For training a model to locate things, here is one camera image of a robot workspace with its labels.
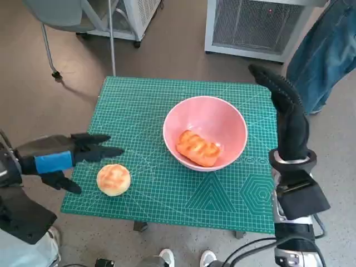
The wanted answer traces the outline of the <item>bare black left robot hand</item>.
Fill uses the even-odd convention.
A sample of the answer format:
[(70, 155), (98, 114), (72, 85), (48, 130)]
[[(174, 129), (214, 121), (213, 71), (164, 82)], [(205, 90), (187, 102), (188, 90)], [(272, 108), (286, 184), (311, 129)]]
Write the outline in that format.
[(111, 136), (106, 134), (74, 133), (70, 136), (41, 137), (18, 146), (14, 152), (24, 175), (37, 175), (42, 182), (56, 190), (80, 194), (81, 188), (64, 175), (77, 163), (100, 162), (122, 155), (119, 147), (104, 146)]

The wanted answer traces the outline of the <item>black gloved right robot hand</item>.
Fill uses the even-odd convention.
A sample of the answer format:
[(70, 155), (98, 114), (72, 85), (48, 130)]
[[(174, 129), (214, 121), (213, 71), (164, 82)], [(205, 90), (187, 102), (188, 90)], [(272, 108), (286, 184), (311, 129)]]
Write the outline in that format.
[(248, 69), (256, 83), (271, 92), (276, 109), (279, 156), (285, 161), (305, 159), (309, 122), (297, 90), (285, 77), (263, 66), (250, 64)]

